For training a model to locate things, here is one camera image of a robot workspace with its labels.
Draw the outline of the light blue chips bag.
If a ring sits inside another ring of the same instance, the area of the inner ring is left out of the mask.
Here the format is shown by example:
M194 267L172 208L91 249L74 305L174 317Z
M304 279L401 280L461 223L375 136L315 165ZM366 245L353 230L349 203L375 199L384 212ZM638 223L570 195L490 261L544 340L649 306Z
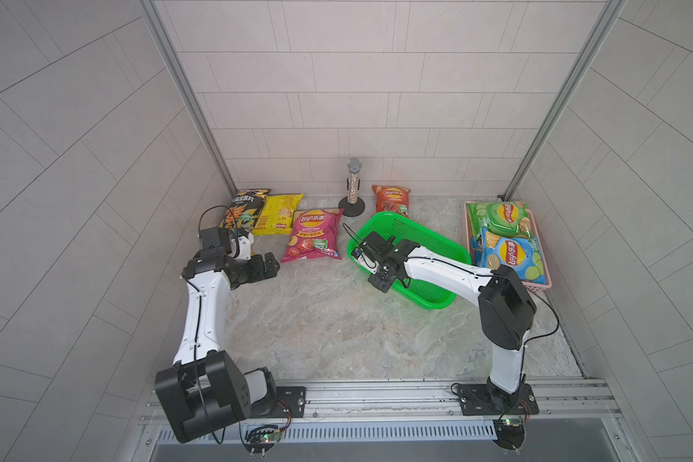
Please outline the light blue chips bag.
M480 235L481 267L497 270L508 266L523 280L534 284L547 284L542 248L536 237L507 238L483 228Z

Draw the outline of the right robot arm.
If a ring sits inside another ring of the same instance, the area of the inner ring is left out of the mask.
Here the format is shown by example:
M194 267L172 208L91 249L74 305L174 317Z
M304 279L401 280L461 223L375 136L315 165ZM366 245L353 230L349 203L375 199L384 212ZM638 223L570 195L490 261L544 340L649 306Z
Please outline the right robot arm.
M494 400L517 398L525 381L525 353L537 307L514 269L485 269L452 260L410 241L396 242L372 232L350 252L370 273L369 283L386 293L395 283L409 288L427 282L479 308L481 329L491 342L487 380Z

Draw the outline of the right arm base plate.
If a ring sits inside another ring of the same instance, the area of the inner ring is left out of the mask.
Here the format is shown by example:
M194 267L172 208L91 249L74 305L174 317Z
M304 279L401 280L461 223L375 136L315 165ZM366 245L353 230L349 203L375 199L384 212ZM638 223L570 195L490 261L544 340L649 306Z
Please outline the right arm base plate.
M509 394L487 383L452 383L450 392L459 400L462 415L468 416L532 416L539 406L531 385L522 383L519 390Z

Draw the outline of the small red chips bag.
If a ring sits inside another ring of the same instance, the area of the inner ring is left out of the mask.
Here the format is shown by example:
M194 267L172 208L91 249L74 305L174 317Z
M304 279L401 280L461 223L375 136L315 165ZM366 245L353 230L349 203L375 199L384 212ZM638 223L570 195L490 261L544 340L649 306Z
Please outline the small red chips bag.
M409 217L411 190L399 186L373 185L375 194L375 211L391 212L402 217Z

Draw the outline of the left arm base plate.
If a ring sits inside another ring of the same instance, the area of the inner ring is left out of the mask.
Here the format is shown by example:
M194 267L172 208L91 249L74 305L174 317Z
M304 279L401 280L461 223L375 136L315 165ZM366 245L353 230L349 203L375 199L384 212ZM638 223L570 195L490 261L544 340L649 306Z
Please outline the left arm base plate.
M261 400L254 402L250 408L250 419L285 419L290 416L302 418L306 403L307 388L276 387L269 390Z

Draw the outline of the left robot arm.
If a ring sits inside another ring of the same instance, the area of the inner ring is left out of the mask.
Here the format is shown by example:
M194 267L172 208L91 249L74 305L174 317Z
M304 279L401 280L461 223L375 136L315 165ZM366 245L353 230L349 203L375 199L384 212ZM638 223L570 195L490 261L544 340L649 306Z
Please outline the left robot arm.
M266 368L243 373L224 350L227 303L233 290L277 276L273 254L251 250L254 236L241 229L199 231L200 249L181 277L188 309L171 367L155 377L154 392L180 443L211 435L223 440L227 427L267 417L279 406L273 375Z

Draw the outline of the pink plastic basket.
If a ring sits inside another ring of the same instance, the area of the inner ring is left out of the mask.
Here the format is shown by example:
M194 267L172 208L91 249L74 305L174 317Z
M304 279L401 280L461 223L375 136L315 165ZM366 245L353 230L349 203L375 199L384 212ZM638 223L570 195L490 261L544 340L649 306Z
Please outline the pink plastic basket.
M465 231L464 231L464 234L465 234L465 246L466 246L467 250L471 253L473 262L474 262L477 266L481 267L481 265L480 265L480 258L481 258L481 252L482 252L482 244L481 244L480 237L479 237L478 239L476 239L476 238L473 236L473 231L472 231L472 227L471 227L471 223L470 223L470 219L469 219L469 214L468 214L468 210L467 210L467 205L468 205L469 203L473 203L473 202L467 202L467 203L465 204L465 215L466 215L466 219L465 219ZM541 246L541 248L542 248L542 243L541 243L541 240L540 240L540 238L539 238L539 236L538 236L537 227L536 227L536 223L535 223L535 219L534 219L534 217L533 217L533 212L531 212L531 208L529 208L528 205L527 205L527 209L529 209L529 215L531 216L531 222L532 222L532 227L533 227L533 231L534 231L535 237L539 240L539 244L540 244L540 246ZM523 281L523 280L521 279L522 282L524 283L524 285L527 286L527 288L528 288L531 292L540 293L540 292L543 292L543 291L547 290L548 288L551 288L551 287L552 287L552 277L550 276L550 273L548 273L548 266L547 266L547 261L546 261L545 255L544 255L543 248L542 248L542 257L543 257L543 262L544 262L544 267L545 267L545 270L546 270L546 277L547 277L548 283L547 283L547 284L544 284L544 285L541 285L541 284L534 284L534 283L529 283L529 282L527 282L527 281Z

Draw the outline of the magenta tomato chips bag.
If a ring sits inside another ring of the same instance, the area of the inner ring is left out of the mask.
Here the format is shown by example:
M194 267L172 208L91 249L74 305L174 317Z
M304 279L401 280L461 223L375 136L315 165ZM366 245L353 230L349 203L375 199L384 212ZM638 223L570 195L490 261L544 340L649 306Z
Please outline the magenta tomato chips bag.
M325 257L341 260L338 233L343 212L343 209L296 211L290 241L281 262Z

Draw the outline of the green plastic basket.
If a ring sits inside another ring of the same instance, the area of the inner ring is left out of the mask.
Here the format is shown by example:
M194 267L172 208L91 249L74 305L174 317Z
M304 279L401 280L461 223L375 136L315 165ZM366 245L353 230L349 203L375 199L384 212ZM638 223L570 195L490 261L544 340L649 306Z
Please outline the green plastic basket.
M353 232L349 227L345 230L350 235L349 256L356 247L356 240L366 238L372 231L385 239L395 236L397 243L410 240L420 245L410 253L405 265L412 278L410 288L404 289L396 282L388 292L397 292L423 309L446 308L457 296L476 304L479 300L479 288L489 278L487 271L473 265L472 257L462 246L401 215L380 212L359 231ZM358 267L369 278L370 273L360 265Z

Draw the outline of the green cucumber chips bag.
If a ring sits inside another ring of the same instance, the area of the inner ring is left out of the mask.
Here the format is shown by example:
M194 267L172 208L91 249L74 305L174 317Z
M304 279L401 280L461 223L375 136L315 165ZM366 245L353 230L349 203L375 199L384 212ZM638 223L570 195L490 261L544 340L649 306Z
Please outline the green cucumber chips bag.
M521 201L474 202L467 205L473 236L483 229L506 238L531 238L534 231L527 204Z

